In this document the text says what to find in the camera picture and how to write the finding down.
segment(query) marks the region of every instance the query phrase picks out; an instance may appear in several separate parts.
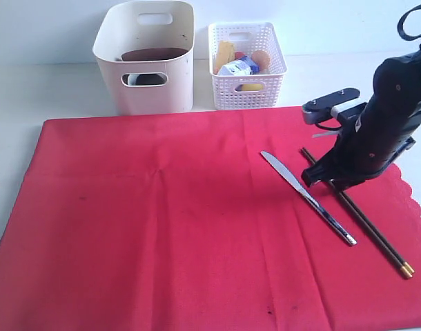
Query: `white wall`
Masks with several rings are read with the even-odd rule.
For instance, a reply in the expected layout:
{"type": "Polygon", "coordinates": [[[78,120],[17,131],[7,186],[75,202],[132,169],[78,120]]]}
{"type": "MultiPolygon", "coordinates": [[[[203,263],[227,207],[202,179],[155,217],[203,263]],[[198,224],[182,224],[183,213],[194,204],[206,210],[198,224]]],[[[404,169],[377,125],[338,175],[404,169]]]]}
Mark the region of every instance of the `white wall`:
{"type": "MultiPolygon", "coordinates": [[[[0,63],[92,62],[92,43],[107,9],[120,0],[0,0],[0,63]]],[[[416,0],[190,0],[195,57],[207,57],[214,21],[271,21],[284,54],[415,50],[396,32],[416,0]]],[[[421,11],[407,21],[421,32],[421,11]]]]}

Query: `dark food inside bin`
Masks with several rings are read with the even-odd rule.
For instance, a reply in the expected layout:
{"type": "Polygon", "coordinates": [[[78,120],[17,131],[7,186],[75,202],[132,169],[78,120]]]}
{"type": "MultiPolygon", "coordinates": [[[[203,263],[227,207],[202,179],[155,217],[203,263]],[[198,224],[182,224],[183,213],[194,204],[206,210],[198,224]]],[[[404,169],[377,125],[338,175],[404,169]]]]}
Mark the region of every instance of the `dark food inside bin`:
{"type": "Polygon", "coordinates": [[[126,52],[121,58],[123,61],[164,61],[175,59],[187,52],[188,50],[183,48],[145,48],[126,52]]]}

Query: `black cable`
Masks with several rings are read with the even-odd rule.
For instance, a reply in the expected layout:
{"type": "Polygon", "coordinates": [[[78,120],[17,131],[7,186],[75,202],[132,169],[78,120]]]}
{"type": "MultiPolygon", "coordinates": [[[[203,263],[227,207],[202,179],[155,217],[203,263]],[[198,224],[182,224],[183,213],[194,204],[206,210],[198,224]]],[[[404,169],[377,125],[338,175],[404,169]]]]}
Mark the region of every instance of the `black cable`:
{"type": "Polygon", "coordinates": [[[338,126],[336,128],[331,128],[329,126],[322,126],[321,124],[318,124],[318,123],[315,123],[315,125],[319,129],[328,130],[328,131],[338,131],[341,128],[341,126],[338,126]]]}

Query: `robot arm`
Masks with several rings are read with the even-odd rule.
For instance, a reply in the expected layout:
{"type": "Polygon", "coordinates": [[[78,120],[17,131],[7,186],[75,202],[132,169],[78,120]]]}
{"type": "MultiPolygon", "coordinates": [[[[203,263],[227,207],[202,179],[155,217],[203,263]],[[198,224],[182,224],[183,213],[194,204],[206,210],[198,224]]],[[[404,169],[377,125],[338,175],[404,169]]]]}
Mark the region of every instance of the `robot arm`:
{"type": "MultiPolygon", "coordinates": [[[[405,40],[421,38],[403,30],[408,14],[419,9],[421,5],[398,23],[405,40]]],[[[421,124],[421,45],[413,54],[385,60],[375,71],[369,102],[358,97],[359,91],[349,88],[303,105],[307,124],[325,128],[319,123],[331,118],[341,124],[332,149],[303,171],[307,186],[332,181],[345,190],[376,178],[415,143],[411,135],[421,124]]]]}

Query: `white wicker basket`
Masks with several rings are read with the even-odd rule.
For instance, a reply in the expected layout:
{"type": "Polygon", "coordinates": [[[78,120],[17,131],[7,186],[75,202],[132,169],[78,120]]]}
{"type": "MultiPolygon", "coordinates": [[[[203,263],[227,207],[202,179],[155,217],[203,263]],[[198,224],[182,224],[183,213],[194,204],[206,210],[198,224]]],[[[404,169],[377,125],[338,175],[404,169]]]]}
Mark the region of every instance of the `white wicker basket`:
{"type": "Polygon", "coordinates": [[[209,70],[213,96],[218,110],[269,108],[275,106],[287,71],[272,23],[213,23],[209,25],[209,70]],[[255,50],[268,52],[271,58],[265,74],[218,76],[213,73],[220,41],[235,44],[235,50],[251,55],[255,50]],[[236,91],[242,84],[261,84],[258,91],[236,91]]]}

